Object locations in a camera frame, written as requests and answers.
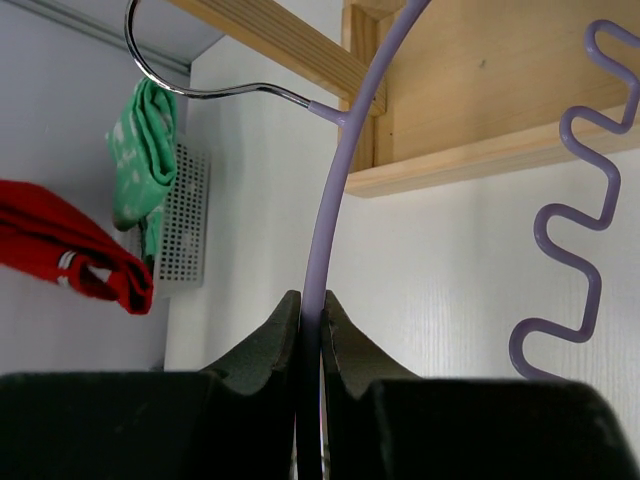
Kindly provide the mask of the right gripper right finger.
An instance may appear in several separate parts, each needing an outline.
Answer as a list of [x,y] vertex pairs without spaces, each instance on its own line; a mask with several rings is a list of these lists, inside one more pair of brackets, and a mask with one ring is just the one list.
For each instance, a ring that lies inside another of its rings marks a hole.
[[370,386],[418,376],[364,334],[332,291],[325,297],[321,347],[330,477],[390,479],[377,400]]

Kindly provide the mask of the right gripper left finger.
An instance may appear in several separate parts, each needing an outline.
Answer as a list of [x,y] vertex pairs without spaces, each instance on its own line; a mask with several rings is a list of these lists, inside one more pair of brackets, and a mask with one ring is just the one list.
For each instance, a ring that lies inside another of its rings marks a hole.
[[211,380],[197,425],[199,479],[287,479],[294,438],[294,360],[301,294],[203,369]]

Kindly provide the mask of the red trousers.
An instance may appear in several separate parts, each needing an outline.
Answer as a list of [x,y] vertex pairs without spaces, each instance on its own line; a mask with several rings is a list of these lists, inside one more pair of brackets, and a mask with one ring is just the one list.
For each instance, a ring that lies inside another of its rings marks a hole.
[[84,213],[28,182],[1,182],[1,263],[89,298],[147,314],[153,279]]

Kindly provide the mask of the lilac hanger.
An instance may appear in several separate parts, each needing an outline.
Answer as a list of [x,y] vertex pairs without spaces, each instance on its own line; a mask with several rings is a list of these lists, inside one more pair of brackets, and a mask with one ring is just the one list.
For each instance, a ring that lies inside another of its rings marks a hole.
[[[320,321],[326,298],[326,284],[331,250],[348,169],[354,157],[356,144],[363,130],[365,118],[373,101],[374,93],[383,74],[401,43],[408,35],[419,16],[427,7],[425,1],[411,1],[402,10],[390,33],[376,52],[364,78],[354,106],[346,111],[336,110],[322,103],[313,102],[290,90],[264,83],[251,83],[221,90],[183,89],[162,79],[145,61],[134,39],[134,16],[137,2],[126,7],[124,37],[130,55],[147,79],[156,85],[192,99],[218,99],[254,91],[264,91],[284,98],[324,118],[343,130],[321,198],[302,292],[302,307],[299,321],[302,346],[302,405],[296,415],[297,471],[302,479],[319,479],[322,476],[320,454]],[[571,342],[589,341],[594,333],[598,316],[602,278],[599,270],[588,260],[565,250],[554,243],[547,225],[551,218],[562,217],[592,231],[607,229],[617,206],[621,175],[618,168],[604,155],[581,143],[572,130],[575,119],[581,118],[613,134],[625,134],[634,124],[639,105],[639,79],[622,63],[602,52],[596,35],[605,32],[633,48],[638,47],[639,38],[610,20],[596,20],[586,29],[584,46],[590,60],[604,70],[624,81],[628,88],[628,100],[620,121],[585,106],[574,106],[566,110],[559,124],[559,135],[565,148],[574,156],[599,168],[607,177],[608,185],[599,217],[592,217],[569,205],[552,203],[542,207],[534,221],[534,237],[538,247],[550,258],[582,272],[588,281],[588,292],[581,326],[576,329],[541,318],[527,318],[513,329],[509,339],[509,356],[514,368],[525,378],[551,380],[553,374],[531,365],[524,355],[524,341],[534,332]]]

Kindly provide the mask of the green white trousers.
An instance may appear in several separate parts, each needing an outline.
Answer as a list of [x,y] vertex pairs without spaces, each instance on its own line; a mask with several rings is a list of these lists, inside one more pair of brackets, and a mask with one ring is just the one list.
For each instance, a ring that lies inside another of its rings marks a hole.
[[143,78],[106,136],[116,167],[113,223],[142,229],[143,255],[157,254],[164,201],[176,176],[177,106],[173,93]]

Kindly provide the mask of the white plastic basket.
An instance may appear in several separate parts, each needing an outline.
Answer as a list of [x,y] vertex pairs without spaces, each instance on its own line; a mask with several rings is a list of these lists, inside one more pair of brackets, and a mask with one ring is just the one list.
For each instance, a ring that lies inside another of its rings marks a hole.
[[210,159],[199,143],[177,136],[178,172],[164,201],[152,268],[158,298],[171,298],[203,284]]

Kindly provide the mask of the wooden clothes rack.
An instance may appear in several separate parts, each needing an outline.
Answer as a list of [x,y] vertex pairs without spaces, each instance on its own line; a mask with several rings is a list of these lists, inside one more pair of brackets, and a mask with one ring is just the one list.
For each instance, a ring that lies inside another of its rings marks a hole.
[[[350,106],[399,17],[399,1],[342,1],[335,42],[311,3],[183,1],[180,8]],[[376,95],[348,193],[376,197],[570,159],[561,114],[585,105],[620,118],[621,80],[592,63],[586,27],[639,28],[635,1],[434,1]]]

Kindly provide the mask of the aluminium corner profile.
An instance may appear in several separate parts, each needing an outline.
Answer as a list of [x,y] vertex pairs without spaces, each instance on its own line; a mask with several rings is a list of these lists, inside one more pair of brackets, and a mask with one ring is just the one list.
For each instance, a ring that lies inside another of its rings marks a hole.
[[[124,27],[114,27],[98,18],[67,6],[59,1],[8,0],[6,4],[17,7],[38,17],[52,21],[65,28],[99,40],[123,51],[127,50]],[[162,48],[140,41],[138,47],[145,59],[161,65],[170,71],[185,76],[190,75],[191,61],[169,53]]]

